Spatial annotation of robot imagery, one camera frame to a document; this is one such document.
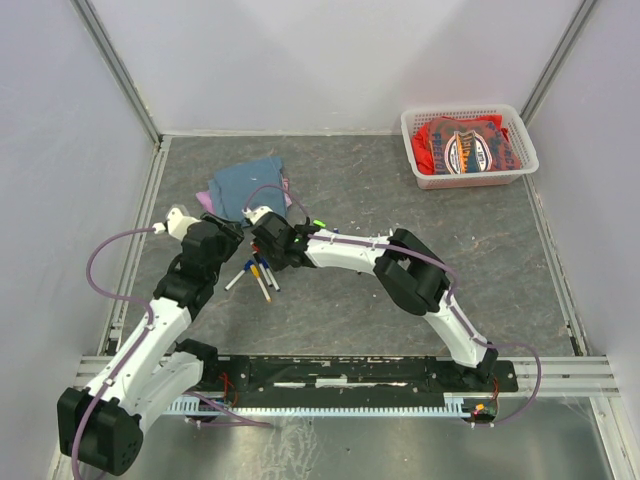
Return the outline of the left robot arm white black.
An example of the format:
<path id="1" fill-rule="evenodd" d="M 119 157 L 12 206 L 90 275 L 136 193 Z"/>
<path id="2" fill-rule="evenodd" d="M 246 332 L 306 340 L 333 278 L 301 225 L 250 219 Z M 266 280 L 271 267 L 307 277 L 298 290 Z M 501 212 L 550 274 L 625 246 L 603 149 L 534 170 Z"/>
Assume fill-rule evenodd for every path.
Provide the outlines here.
<path id="1" fill-rule="evenodd" d="M 167 234 L 181 252 L 170 263 L 145 313 L 118 353 L 85 387 L 67 388 L 57 401 L 59 446 L 72 476 L 88 465 L 119 476 L 138 456 L 146 431 L 183 392 L 215 387 L 221 368 L 217 351 L 189 342 L 160 362 L 213 296 L 220 270 L 241 245 L 238 222 L 208 213 L 199 218 L 173 208 L 162 222 L 140 233 Z"/>

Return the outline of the pink cloth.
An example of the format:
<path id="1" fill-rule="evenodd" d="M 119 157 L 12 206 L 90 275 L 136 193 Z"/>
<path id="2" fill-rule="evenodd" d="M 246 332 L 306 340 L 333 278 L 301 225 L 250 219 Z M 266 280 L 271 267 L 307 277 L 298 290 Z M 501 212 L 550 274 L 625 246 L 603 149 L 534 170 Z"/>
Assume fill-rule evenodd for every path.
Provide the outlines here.
<path id="1" fill-rule="evenodd" d="M 258 187 L 264 184 L 280 185 L 284 189 L 289 187 L 289 180 L 282 176 L 279 176 L 278 181 L 264 180 L 252 186 L 251 183 L 255 181 L 256 179 L 242 181 L 238 187 L 235 188 L 233 186 L 228 187 L 228 182 L 211 180 L 209 182 L 209 189 L 198 192 L 196 199 L 209 213 L 230 220 L 242 220 L 244 204 Z M 276 213 L 285 214 L 292 205 L 292 200 L 286 192 L 277 188 L 267 187 L 253 197 L 251 205 L 265 205 Z"/>

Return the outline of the blue cloth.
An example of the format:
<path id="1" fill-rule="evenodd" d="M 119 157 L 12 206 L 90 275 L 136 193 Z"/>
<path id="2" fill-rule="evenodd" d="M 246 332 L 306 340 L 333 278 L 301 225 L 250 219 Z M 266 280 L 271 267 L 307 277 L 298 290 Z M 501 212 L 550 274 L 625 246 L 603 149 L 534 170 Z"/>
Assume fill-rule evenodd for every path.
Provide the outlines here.
<path id="1" fill-rule="evenodd" d="M 272 185 L 283 185 L 282 160 L 265 157 L 217 170 L 208 182 L 209 194 L 218 217 L 247 224 L 243 209 L 249 197 L 259 188 L 250 202 L 251 208 L 268 206 L 274 212 L 286 213 L 285 194 Z"/>

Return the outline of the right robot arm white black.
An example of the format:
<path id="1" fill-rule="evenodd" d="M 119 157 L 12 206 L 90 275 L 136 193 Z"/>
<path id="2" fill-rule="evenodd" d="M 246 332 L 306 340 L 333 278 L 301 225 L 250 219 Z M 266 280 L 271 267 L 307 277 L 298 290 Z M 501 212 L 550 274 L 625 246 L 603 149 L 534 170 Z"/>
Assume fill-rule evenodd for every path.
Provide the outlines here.
<path id="1" fill-rule="evenodd" d="M 275 271 L 341 268 L 377 278 L 401 310 L 429 323 L 447 346 L 459 382 L 478 391 L 494 377 L 498 352 L 467 319 L 455 299 L 453 272 L 413 233 L 359 237 L 319 225 L 292 225 L 266 206 L 243 211 L 253 244 Z"/>

